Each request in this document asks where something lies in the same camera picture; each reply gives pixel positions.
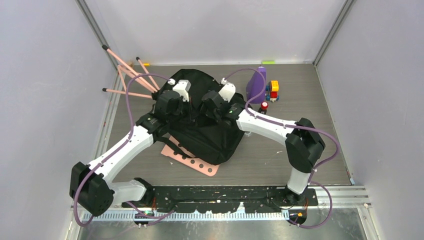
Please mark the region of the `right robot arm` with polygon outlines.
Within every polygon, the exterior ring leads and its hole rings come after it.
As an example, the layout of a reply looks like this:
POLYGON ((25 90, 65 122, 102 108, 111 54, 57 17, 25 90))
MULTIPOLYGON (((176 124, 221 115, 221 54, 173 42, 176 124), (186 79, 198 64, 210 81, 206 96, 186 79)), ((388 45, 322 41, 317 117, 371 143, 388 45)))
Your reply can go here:
POLYGON ((310 120, 268 117, 240 103, 230 103, 217 91, 209 91, 201 98, 200 112, 224 129, 251 132, 282 144, 292 167, 285 198, 291 205, 299 205, 305 199, 313 167, 326 148, 310 120))

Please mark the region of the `red cap glue bottle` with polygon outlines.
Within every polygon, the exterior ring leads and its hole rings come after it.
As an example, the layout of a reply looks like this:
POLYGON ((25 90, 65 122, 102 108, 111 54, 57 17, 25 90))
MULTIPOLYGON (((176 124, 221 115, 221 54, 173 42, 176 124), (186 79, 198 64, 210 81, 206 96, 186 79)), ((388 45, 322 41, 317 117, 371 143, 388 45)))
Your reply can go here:
POLYGON ((267 114, 268 107, 269 107, 269 104, 268 104, 266 101, 263 101, 263 102, 260 104, 260 107, 259 107, 259 109, 258 109, 258 112, 259 112, 260 114, 266 115, 266 114, 267 114))

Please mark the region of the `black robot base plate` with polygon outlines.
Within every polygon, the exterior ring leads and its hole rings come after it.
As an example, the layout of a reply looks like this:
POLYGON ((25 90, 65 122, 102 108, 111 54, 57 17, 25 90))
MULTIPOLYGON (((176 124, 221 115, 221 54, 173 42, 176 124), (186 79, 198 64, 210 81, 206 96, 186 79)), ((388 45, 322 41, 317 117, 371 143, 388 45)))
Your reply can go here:
POLYGON ((153 186, 142 200, 132 204, 160 213, 224 214, 244 209, 253 214, 315 207, 318 197, 313 188, 295 196, 283 186, 153 186))

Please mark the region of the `black student backpack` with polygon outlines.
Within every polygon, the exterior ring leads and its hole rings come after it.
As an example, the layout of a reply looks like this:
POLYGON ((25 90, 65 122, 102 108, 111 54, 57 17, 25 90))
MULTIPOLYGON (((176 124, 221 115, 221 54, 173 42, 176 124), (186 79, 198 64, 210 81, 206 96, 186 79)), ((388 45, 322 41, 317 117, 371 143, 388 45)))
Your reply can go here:
MULTIPOLYGON (((199 112, 199 116, 197 124, 179 124, 180 117, 173 116, 168 134, 196 158, 200 158, 209 164, 219 165, 228 161, 242 140, 244 132, 222 128, 200 112, 201 98, 209 91, 219 92, 223 85, 209 74, 198 69, 180 69, 171 78, 177 82, 188 80, 191 83, 188 93, 193 105, 199 112)), ((165 83, 157 92, 157 98, 154 100, 157 102, 160 94, 170 90, 172 90, 172 86, 165 83)), ((246 101, 242 94, 235 92, 230 103, 245 105, 246 101)))

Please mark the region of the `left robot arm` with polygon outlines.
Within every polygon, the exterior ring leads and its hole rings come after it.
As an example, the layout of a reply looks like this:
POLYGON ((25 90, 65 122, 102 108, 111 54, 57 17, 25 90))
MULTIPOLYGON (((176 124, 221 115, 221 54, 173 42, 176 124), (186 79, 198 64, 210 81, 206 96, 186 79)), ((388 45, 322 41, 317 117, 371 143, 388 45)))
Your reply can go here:
POLYGON ((92 216, 102 215, 112 205, 138 203, 148 207, 153 202, 151 185, 141 178, 114 182, 116 175, 139 153, 155 142, 164 141, 170 131, 172 117, 181 116, 181 109, 191 100, 187 90, 166 90, 158 96, 153 113, 130 119, 130 131, 103 155, 88 164, 78 162, 71 170, 69 195, 73 198, 74 215, 78 206, 92 216))

